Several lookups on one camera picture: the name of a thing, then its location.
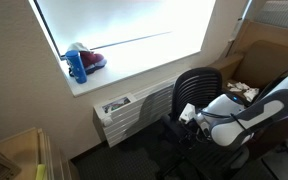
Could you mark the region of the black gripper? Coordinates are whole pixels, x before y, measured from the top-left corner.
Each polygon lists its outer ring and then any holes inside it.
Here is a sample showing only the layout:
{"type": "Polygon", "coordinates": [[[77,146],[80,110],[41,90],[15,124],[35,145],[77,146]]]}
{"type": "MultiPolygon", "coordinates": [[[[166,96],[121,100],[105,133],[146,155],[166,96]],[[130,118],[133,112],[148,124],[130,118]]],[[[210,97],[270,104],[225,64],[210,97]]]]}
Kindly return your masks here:
{"type": "Polygon", "coordinates": [[[210,139],[204,135],[201,128],[195,121],[190,121],[185,125],[186,130],[189,134],[199,143],[209,143],[210,139]]]}

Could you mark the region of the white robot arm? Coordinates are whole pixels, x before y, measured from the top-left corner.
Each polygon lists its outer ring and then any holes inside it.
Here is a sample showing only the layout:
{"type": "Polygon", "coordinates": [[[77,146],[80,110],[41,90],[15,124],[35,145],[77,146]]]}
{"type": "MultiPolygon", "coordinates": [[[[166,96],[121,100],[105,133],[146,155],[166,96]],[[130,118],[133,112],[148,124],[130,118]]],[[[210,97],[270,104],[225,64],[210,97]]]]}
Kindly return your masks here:
{"type": "Polygon", "coordinates": [[[288,118],[288,76],[263,98],[245,108],[236,96],[222,94],[198,110],[187,103],[178,120],[195,121],[217,145],[235,149],[264,127],[288,118]]]}

